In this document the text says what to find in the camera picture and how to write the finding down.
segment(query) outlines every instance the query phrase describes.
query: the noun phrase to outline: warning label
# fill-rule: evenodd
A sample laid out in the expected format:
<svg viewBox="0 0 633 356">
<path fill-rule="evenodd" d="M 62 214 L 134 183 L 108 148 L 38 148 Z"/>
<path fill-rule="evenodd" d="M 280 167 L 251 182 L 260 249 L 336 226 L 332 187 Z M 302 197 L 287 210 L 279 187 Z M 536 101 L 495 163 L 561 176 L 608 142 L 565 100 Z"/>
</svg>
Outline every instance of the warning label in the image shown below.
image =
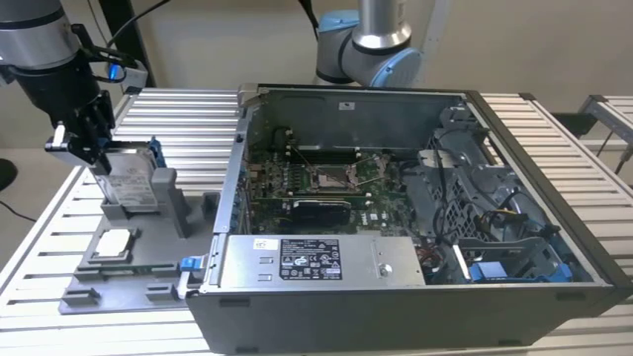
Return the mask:
<svg viewBox="0 0 633 356">
<path fill-rule="evenodd" d="M 279 276 L 284 280 L 342 280 L 339 240 L 282 240 Z"/>
</svg>

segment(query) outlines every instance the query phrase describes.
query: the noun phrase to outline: slotted aluminum rail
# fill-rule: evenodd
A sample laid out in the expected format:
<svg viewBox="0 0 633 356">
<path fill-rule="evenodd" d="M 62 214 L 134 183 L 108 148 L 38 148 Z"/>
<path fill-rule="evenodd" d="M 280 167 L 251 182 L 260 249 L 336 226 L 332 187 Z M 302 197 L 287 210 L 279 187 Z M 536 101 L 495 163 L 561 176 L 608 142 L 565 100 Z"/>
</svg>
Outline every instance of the slotted aluminum rail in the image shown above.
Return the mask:
<svg viewBox="0 0 633 356">
<path fill-rule="evenodd" d="M 516 94 L 488 94 L 486 100 L 633 276 L 632 190 L 540 103 Z M 220 190 L 238 117 L 234 92 L 146 89 L 124 98 L 118 117 L 118 139 L 158 136 L 186 191 Z M 76 168 L 0 274 L 0 355 L 212 355 L 186 309 L 90 315 L 58 312 L 102 219 L 100 202 L 95 180 Z M 597 318 L 571 320 L 529 347 L 372 354 L 633 355 L 633 299 Z"/>
</svg>

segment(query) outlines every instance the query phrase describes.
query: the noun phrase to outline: black cable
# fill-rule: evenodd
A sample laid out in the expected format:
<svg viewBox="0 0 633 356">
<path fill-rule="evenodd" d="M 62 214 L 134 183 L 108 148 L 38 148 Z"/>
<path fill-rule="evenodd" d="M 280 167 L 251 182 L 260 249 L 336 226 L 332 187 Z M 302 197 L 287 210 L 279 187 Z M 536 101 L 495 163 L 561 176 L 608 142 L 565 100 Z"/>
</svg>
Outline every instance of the black cable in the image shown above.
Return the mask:
<svg viewBox="0 0 633 356">
<path fill-rule="evenodd" d="M 103 29 L 102 29 L 102 25 L 99 24 L 99 20 L 98 20 L 98 14 L 95 12 L 95 8 L 92 7 L 92 1 L 91 0 L 87 0 L 87 3 L 88 3 L 88 7 L 91 8 L 91 13 L 92 13 L 92 19 L 95 20 L 95 25 L 98 26 L 98 31 L 99 31 L 99 35 L 102 36 L 102 39 L 103 39 L 103 43 L 107 44 L 108 43 L 108 40 L 106 39 L 106 35 L 103 33 Z M 119 88 L 122 89 L 122 95 L 126 95 L 126 90 L 123 88 L 123 84 L 122 82 L 126 80 L 126 78 L 128 77 L 128 71 L 126 70 L 124 68 L 124 72 L 123 72 L 123 78 L 120 79 L 106 79 L 103 77 L 100 77 L 100 82 L 104 82 L 104 83 L 111 83 L 111 84 L 119 84 Z"/>
<path fill-rule="evenodd" d="M 604 139 L 603 146 L 601 146 L 601 149 L 600 149 L 600 150 L 597 150 L 596 157 L 600 157 L 600 156 L 601 156 L 601 153 L 603 153 L 604 147 L 607 146 L 607 142 L 609 142 L 609 140 L 611 140 L 612 136 L 613 136 L 613 131 L 612 131 L 612 132 L 609 132 L 609 135 L 607 136 L 607 139 Z"/>
<path fill-rule="evenodd" d="M 613 173 L 620 174 L 620 171 L 623 170 L 623 167 L 624 167 L 624 161 L 621 160 L 620 163 L 617 164 L 617 167 L 616 167 L 616 170 L 613 171 Z"/>
<path fill-rule="evenodd" d="M 108 43 L 108 40 L 106 39 L 106 35 L 103 34 L 102 25 L 99 24 L 99 21 L 98 21 L 98 14 L 95 13 L 95 9 L 92 8 L 92 1 L 87 0 L 87 3 L 88 3 L 88 7 L 91 8 L 92 18 L 95 19 L 95 24 L 98 25 L 98 31 L 99 31 L 99 34 L 102 35 L 103 43 Z"/>
<path fill-rule="evenodd" d="M 118 32 L 114 34 L 112 38 L 110 39 L 108 43 L 106 44 L 107 48 L 111 48 L 115 41 L 118 40 L 119 36 L 122 33 L 128 29 L 130 25 L 132 25 L 143 16 L 148 15 L 154 10 L 156 10 L 159 7 L 166 5 L 171 0 L 163 0 L 162 2 L 156 3 L 152 5 L 143 13 L 132 17 L 119 28 Z"/>
<path fill-rule="evenodd" d="M 38 220 L 35 220 L 32 217 L 27 217 L 26 215 L 18 213 L 18 212 L 14 210 L 14 208 L 11 208 L 10 204 L 7 204 L 6 202 L 3 202 L 2 200 L 0 200 L 0 205 L 3 205 L 3 206 L 7 208 L 7 210 L 11 211 L 11 214 L 14 214 L 16 217 L 20 217 L 20 218 L 23 218 L 24 220 L 28 220 L 28 221 L 31 221 L 31 222 L 36 222 L 36 221 L 38 221 Z"/>
<path fill-rule="evenodd" d="M 318 20 L 318 17 L 315 16 L 314 2 L 312 0 L 299 0 L 299 4 L 302 4 L 302 7 L 304 8 L 310 23 L 314 26 L 315 38 L 319 41 L 319 20 Z"/>
</svg>

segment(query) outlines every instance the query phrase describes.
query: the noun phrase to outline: metal frame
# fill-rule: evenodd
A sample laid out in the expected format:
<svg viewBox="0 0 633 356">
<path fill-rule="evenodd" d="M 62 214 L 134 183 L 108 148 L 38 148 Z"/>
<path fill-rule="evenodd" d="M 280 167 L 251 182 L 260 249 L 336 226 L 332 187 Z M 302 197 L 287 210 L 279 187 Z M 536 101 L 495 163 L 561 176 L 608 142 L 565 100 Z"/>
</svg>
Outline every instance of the metal frame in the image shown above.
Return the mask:
<svg viewBox="0 0 633 356">
<path fill-rule="evenodd" d="M 581 106 L 580 112 L 595 115 L 617 136 L 629 145 L 633 145 L 633 119 L 616 106 L 617 104 L 625 104 L 627 101 L 633 104 L 633 98 L 625 96 L 591 95 Z"/>
<path fill-rule="evenodd" d="M 202 327 L 203 335 L 214 352 L 295 352 L 307 348 L 310 352 L 328 350 L 360 350 L 366 349 L 415 349 L 420 347 L 446 346 L 492 346 L 492 345 L 525 345 L 535 342 L 544 333 L 553 329 L 572 317 L 595 316 L 601 314 L 611 306 L 628 297 L 633 292 L 633 283 L 617 266 L 607 250 L 584 225 L 569 203 L 556 190 L 540 167 L 532 160 L 528 152 L 506 127 L 500 117 L 486 102 L 480 93 L 466 90 L 402 90 L 402 89 L 358 89 L 348 87 L 318 87 L 312 85 L 260 85 L 260 93 L 282 91 L 330 91 L 346 93 L 375 93 L 411 95 L 462 96 L 471 105 L 471 110 L 479 117 L 483 125 L 492 131 L 491 140 L 502 149 L 504 158 L 523 178 L 528 189 L 535 192 L 539 202 L 549 211 L 552 221 L 564 229 L 563 238 L 572 249 L 585 270 L 593 277 L 591 283 L 545 283 L 517 284 L 503 283 L 496 285 L 434 285 L 434 286 L 358 286 L 344 281 L 336 283 L 319 281 L 316 283 L 279 283 L 278 277 L 272 280 L 254 282 L 250 286 L 231 287 L 232 282 L 224 280 L 223 268 L 228 268 L 228 246 L 232 236 L 228 229 L 216 230 L 219 243 L 212 247 L 210 255 L 214 256 L 211 267 L 207 270 L 206 284 L 199 291 L 194 291 L 187 302 L 194 317 Z M 242 150 L 234 151 L 230 166 L 234 175 L 227 180 L 223 189 L 224 208 L 234 212 L 234 197 L 238 185 L 238 172 L 243 162 Z M 222 227 L 228 227 L 227 222 L 218 222 Z M 238 238 L 254 238 L 256 235 L 239 236 Z M 294 235 L 292 237 L 276 236 L 275 238 L 316 239 L 314 235 Z M 240 251 L 244 259 L 254 258 L 252 250 Z M 268 252 L 270 256 L 278 256 L 276 251 Z M 251 277 L 258 273 L 271 273 L 270 266 L 258 269 L 247 268 L 244 274 Z M 495 308 L 506 305 L 508 300 L 515 300 L 521 308 Z M 428 328 L 424 325 L 414 328 L 402 316 L 396 316 L 386 303 L 399 305 L 400 310 L 407 310 L 412 320 L 430 317 L 438 320 L 438 325 Z M 486 309 L 474 309 L 472 305 L 486 303 Z M 451 307 L 451 313 L 443 314 L 443 307 Z M 541 317 L 532 319 L 531 325 L 511 323 L 508 320 L 521 320 L 527 315 L 525 310 L 547 311 Z M 339 320 L 332 325 L 328 318 L 322 319 L 322 313 L 342 315 L 372 314 L 382 321 L 382 329 L 368 328 L 364 333 L 364 341 L 359 343 L 354 331 L 358 320 Z M 300 317 L 311 320 L 311 330 L 316 333 L 320 344 L 314 343 L 312 335 L 298 332 L 294 320 Z M 478 334 L 479 320 L 490 319 L 486 334 Z M 451 326 L 451 339 L 447 338 L 446 328 Z M 416 337 L 418 332 L 427 335 Z"/>
</svg>

